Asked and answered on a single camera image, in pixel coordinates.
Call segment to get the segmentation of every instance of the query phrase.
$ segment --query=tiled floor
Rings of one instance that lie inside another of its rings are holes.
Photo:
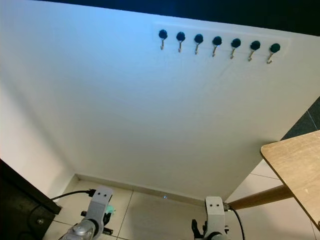
[[[229,197],[227,202],[275,186],[281,181],[262,161]],[[96,188],[97,184],[79,181],[74,190]],[[100,240],[192,240],[191,220],[201,226],[205,208],[170,199],[113,187],[110,204],[116,209],[108,228],[113,236]],[[79,222],[80,212],[88,208],[90,197],[76,194],[62,202],[63,209],[48,229],[44,240],[57,240],[72,225]],[[247,240],[320,240],[320,232],[293,199],[246,208],[238,211]],[[229,239],[241,240],[239,223],[233,212],[226,213]]]

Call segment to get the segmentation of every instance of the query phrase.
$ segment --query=black cable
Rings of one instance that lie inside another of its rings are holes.
[[[229,209],[234,212],[234,214],[236,215],[236,218],[237,218],[238,221],[239,221],[240,228],[241,228],[241,233],[242,233],[242,240],[246,240],[245,231],[244,231],[244,226],[242,225],[242,222],[241,222],[241,219],[240,219],[239,214],[238,214],[237,211],[236,211],[235,209],[233,209],[230,205],[229,205]]]
[[[72,191],[72,192],[68,192],[68,193],[65,193],[65,194],[62,194],[60,196],[56,196],[56,197],[53,197],[53,198],[50,198],[49,201],[45,201],[45,202],[42,202],[40,204],[38,204],[37,206],[35,206],[31,211],[30,213],[28,214],[27,218],[26,218],[26,223],[28,225],[28,227],[31,229],[31,232],[24,232],[24,234],[31,234],[32,236],[36,236],[36,233],[35,233],[35,230],[33,229],[33,227],[31,226],[30,222],[30,218],[31,218],[31,215],[34,213],[34,211],[47,204],[47,203],[50,203],[51,201],[53,200],[56,200],[56,199],[60,199],[60,198],[63,198],[63,197],[66,197],[66,196],[69,196],[69,195],[73,195],[73,194],[89,194],[89,197],[92,197],[94,194],[95,194],[96,190],[95,189],[89,189],[89,190],[79,190],[79,191]]]

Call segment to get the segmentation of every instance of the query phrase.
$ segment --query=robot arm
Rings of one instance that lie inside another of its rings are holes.
[[[191,228],[194,240],[227,240],[228,227],[225,226],[225,208],[221,197],[207,196],[205,198],[206,221],[203,234],[198,229],[195,219],[192,220]]]
[[[96,240],[109,222],[111,214],[106,214],[108,203],[112,197],[111,188],[99,186],[88,207],[88,211],[81,213],[84,219],[71,227],[60,240]]]
[[[108,203],[112,197],[111,188],[99,186],[92,196],[88,211],[81,213],[84,219],[71,227],[59,240],[96,240],[102,232],[112,234],[112,230],[105,228],[109,222],[111,213],[106,213]],[[227,240],[228,226],[225,226],[225,210],[221,197],[208,196],[205,198],[207,220],[205,221],[203,234],[198,230],[195,219],[192,220],[194,240]]]

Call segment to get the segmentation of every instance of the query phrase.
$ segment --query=metal hook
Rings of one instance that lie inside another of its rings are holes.
[[[201,34],[197,34],[194,37],[194,41],[196,42],[196,47],[195,47],[195,52],[194,53],[197,55],[198,54],[199,44],[201,44],[204,41],[204,36],[202,36]]]
[[[160,49],[163,50],[165,48],[165,39],[168,37],[167,31],[162,29],[159,31],[159,37],[161,38],[161,46]]]
[[[280,50],[280,44],[279,43],[272,44],[269,50],[270,50],[270,55],[269,55],[268,59],[266,60],[266,64],[272,63],[271,57],[273,54],[275,54],[276,52],[278,52]]]
[[[220,36],[216,36],[213,40],[212,43],[214,45],[213,47],[213,53],[212,53],[212,57],[214,57],[216,55],[216,50],[217,47],[219,47],[222,44],[222,39]]]
[[[179,41],[179,49],[178,49],[178,52],[181,53],[181,45],[182,45],[182,42],[186,39],[186,36],[185,36],[185,33],[180,31],[178,32],[178,34],[176,35],[176,39]]]
[[[255,51],[257,51],[260,48],[260,42],[259,41],[253,41],[250,45],[251,53],[249,55],[248,61],[250,62],[252,60],[252,55]]]
[[[233,59],[235,57],[235,50],[241,45],[241,40],[239,38],[235,38],[231,42],[232,52],[230,55],[230,59]]]

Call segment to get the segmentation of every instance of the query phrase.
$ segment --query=white wall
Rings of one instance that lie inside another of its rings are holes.
[[[8,90],[2,73],[0,158],[49,198],[60,195],[74,171],[28,116],[19,96]]]
[[[44,1],[1,11],[1,69],[79,174],[225,199],[320,95],[319,37]],[[266,64],[270,38],[286,49]]]

